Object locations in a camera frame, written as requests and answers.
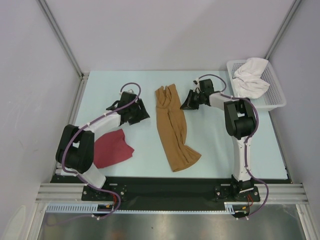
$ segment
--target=metal floor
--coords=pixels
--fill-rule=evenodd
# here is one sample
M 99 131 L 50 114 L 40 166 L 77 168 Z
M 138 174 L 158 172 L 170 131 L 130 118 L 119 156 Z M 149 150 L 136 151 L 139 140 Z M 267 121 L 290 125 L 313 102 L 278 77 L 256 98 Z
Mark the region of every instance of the metal floor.
M 76 214 L 47 213 L 54 224 Z M 97 221 L 78 218 L 42 224 L 38 240 L 304 240 L 295 205 L 267 205 L 247 220 L 231 215 L 114 214 Z

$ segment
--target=white laundry basket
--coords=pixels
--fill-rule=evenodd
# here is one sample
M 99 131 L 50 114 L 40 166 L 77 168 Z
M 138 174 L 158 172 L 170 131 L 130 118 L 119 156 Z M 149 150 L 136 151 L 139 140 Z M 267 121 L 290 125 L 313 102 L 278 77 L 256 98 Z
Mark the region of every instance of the white laundry basket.
M 228 61 L 226 64 L 233 94 L 237 96 L 236 89 L 234 86 L 235 71 L 240 68 L 247 60 L 232 60 Z M 279 80 L 276 76 L 274 69 L 271 66 L 271 63 L 268 62 L 264 72 L 261 75 L 261 79 L 270 84 L 268 91 L 257 99 L 251 99 L 251 102 L 259 110 L 271 111 L 272 109 L 283 107 L 287 104 L 284 92 L 280 86 Z

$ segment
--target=crumpled white towel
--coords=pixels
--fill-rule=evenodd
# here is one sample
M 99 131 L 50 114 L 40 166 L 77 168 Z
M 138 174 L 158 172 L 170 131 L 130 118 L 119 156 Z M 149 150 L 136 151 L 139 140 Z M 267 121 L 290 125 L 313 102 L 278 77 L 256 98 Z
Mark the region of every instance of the crumpled white towel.
M 234 72 L 233 85 L 238 98 L 257 99 L 268 91 L 270 84 L 260 78 L 268 62 L 251 57 Z

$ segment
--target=red fabric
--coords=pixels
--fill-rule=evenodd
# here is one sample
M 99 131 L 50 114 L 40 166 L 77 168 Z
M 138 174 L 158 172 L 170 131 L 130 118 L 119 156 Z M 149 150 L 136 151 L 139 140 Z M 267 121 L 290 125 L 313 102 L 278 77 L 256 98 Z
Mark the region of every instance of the red fabric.
M 94 143 L 93 163 L 102 169 L 131 158 L 133 152 L 134 149 L 126 144 L 122 129 L 108 132 Z

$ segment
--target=brown cloth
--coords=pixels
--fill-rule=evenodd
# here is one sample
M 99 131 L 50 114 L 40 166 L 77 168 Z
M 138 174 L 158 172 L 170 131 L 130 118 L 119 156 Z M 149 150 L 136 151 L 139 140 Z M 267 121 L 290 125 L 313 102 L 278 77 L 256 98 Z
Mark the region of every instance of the brown cloth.
M 186 146 L 187 123 L 176 85 L 160 87 L 156 95 L 156 126 L 173 172 L 189 168 L 201 154 Z

